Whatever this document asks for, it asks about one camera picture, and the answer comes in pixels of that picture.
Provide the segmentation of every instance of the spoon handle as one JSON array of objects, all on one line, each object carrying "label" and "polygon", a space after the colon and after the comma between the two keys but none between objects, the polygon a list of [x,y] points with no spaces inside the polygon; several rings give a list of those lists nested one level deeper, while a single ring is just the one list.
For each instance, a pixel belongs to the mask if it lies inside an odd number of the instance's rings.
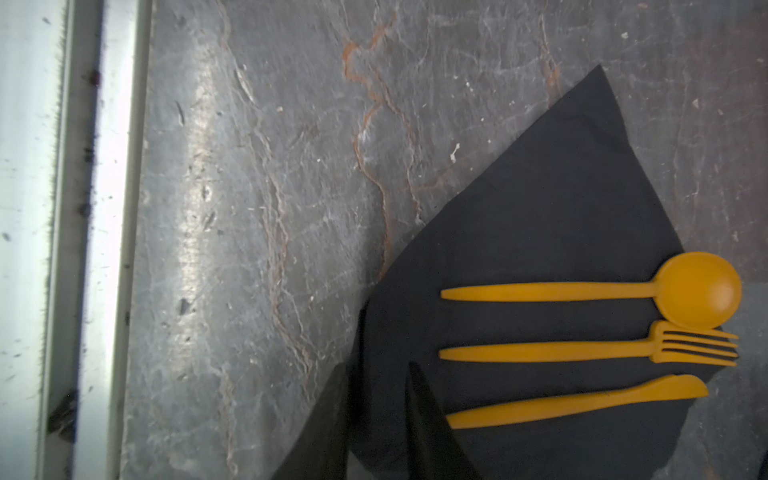
[{"label": "spoon handle", "polygon": [[440,292],[446,300],[472,302],[574,302],[614,298],[649,298],[657,286],[647,283],[506,283],[503,285],[460,286]]}]

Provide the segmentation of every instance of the yellow fork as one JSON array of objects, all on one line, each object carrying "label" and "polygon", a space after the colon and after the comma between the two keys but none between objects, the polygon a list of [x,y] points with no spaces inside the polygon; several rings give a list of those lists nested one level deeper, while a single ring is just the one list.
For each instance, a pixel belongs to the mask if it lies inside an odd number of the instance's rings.
[{"label": "yellow fork", "polygon": [[[714,349],[722,346],[735,349],[727,341],[738,339],[732,333],[719,330],[691,330],[658,320],[651,325],[646,339],[628,342],[543,342],[506,343],[499,345],[460,346],[442,349],[440,358],[458,362],[575,362],[597,359],[622,359],[647,356],[655,363],[685,362],[707,365],[736,366],[738,354],[731,350]],[[704,346],[688,345],[683,342]]]}]

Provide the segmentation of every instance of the stone surface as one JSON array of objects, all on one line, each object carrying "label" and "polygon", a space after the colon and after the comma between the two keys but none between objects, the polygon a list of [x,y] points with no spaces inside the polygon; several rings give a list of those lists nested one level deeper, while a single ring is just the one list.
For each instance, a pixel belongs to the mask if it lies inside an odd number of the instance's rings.
[{"label": "stone surface", "polygon": [[[381,272],[599,63],[685,247],[768,280],[766,45],[757,0],[155,2],[123,477],[268,478]],[[766,448],[756,345],[741,446],[687,425],[660,478]]]}]

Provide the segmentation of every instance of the metal frame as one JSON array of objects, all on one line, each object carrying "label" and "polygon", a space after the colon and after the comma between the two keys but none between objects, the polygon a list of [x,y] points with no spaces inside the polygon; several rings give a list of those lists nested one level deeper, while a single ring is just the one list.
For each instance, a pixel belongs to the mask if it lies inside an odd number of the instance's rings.
[{"label": "metal frame", "polygon": [[74,446],[76,480],[116,478],[119,472],[150,13],[150,0],[104,2]]},{"label": "metal frame", "polygon": [[0,472],[41,476],[67,0],[0,2]]}]

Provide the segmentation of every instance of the spoon bowl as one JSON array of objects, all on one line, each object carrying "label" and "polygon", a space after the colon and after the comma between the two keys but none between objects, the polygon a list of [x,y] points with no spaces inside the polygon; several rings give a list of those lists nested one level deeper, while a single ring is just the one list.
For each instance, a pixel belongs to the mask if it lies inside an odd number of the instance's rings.
[{"label": "spoon bowl", "polygon": [[661,314],[691,329],[723,325],[741,303],[741,280],[724,258],[712,253],[682,253],[667,260],[653,280]]}]

